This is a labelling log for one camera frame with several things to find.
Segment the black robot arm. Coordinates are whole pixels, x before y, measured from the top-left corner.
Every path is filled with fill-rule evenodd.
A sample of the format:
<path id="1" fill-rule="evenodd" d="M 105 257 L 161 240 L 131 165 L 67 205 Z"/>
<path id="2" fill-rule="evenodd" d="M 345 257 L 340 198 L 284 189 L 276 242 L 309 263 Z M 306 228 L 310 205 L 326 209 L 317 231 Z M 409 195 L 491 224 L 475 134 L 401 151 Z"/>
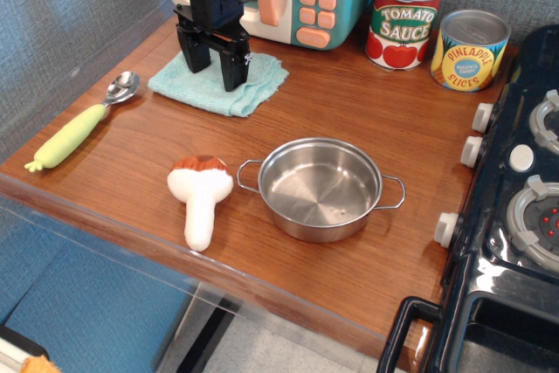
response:
<path id="1" fill-rule="evenodd" d="M 176 31 L 187 66 L 193 73 L 207 68 L 210 51 L 218 53 L 224 89 L 247 81 L 250 36 L 241 25 L 245 0 L 172 0 Z"/>

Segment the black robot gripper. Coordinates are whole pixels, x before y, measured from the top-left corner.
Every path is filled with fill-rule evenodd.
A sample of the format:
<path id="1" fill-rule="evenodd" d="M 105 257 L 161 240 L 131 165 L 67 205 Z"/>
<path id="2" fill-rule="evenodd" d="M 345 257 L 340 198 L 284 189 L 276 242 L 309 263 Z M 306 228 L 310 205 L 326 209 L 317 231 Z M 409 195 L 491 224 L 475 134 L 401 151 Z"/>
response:
<path id="1" fill-rule="evenodd" d="M 210 51 L 219 53 L 226 92 L 248 78 L 252 60 L 250 36 L 240 23 L 248 0 L 188 0 L 179 3 L 177 36 L 192 73 L 210 66 Z"/>

